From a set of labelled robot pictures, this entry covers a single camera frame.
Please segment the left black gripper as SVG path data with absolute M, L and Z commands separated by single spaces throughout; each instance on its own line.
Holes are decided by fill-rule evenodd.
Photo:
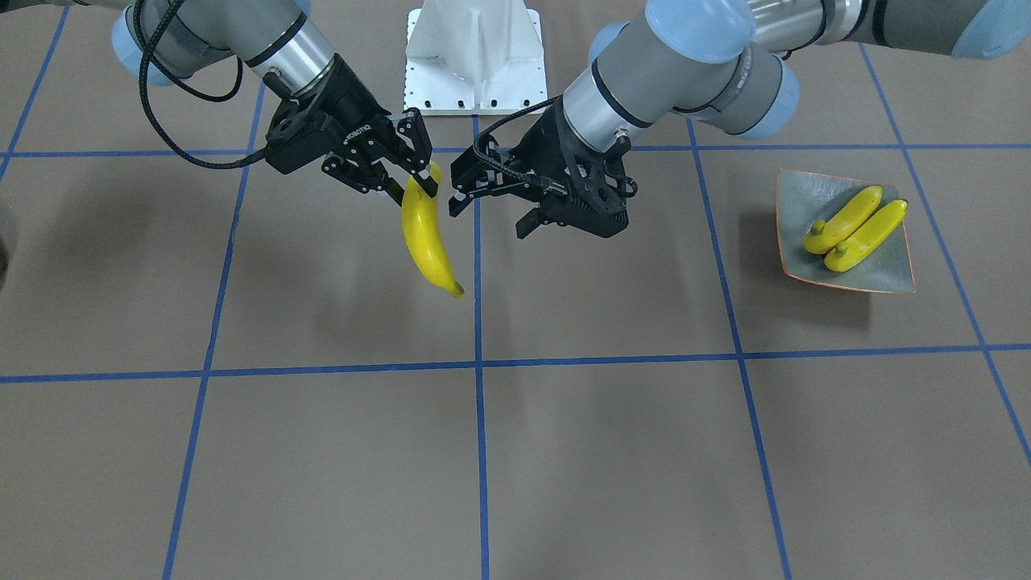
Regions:
M 477 208 L 497 205 L 502 213 L 516 219 L 509 228 L 518 239 L 529 238 L 541 229 L 563 226 L 561 195 L 565 194 L 568 172 L 560 140 L 570 133 L 577 135 L 566 118 L 564 103 L 556 101 L 548 104 L 544 114 L 512 148 L 512 168 L 532 175 L 536 184 L 525 184 L 493 168 L 472 147 L 467 148 L 450 165 L 453 194 L 448 198 L 448 216 L 457 218 Z

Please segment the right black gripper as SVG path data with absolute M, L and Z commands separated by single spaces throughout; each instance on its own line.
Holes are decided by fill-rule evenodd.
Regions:
M 339 55 L 332 56 L 328 72 L 310 91 L 288 100 L 308 102 L 329 97 L 337 100 L 339 117 L 345 126 L 342 147 L 351 146 L 354 140 L 364 147 L 371 140 L 384 146 L 386 151 L 396 150 L 398 168 L 413 177 L 430 197 L 436 197 L 439 179 L 434 179 L 431 172 L 433 144 L 420 109 L 403 110 L 391 118 L 393 125 L 390 111 L 383 109 L 372 92 Z M 383 194 L 402 205 L 403 187 L 384 169 L 383 162 L 372 163 L 361 153 L 328 153 L 321 161 L 321 168 L 326 175 L 360 193 Z

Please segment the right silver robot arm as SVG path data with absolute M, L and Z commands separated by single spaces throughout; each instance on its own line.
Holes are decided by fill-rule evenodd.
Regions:
M 299 1 L 124 1 L 111 31 L 122 65 L 139 77 L 141 104 L 152 127 L 147 89 L 178 86 L 198 71 L 235 58 L 281 102 L 266 144 L 236 162 L 268 162 L 287 175 L 321 161 L 328 176 L 361 193 L 383 192 L 400 203 L 403 187 L 387 172 L 395 165 L 430 196 L 433 147 L 417 109 L 383 109 L 332 47 Z

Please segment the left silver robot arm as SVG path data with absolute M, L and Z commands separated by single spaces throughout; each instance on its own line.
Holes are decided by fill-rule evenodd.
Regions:
M 836 43 L 991 60 L 1029 37 L 1027 1 L 648 1 L 602 29 L 590 62 L 505 150 L 487 128 L 450 166 L 448 214 L 511 195 L 532 208 L 526 238 L 548 224 L 610 238 L 628 226 L 637 184 L 623 169 L 644 130 L 666 114 L 725 135 L 780 131 L 800 89 L 790 52 Z

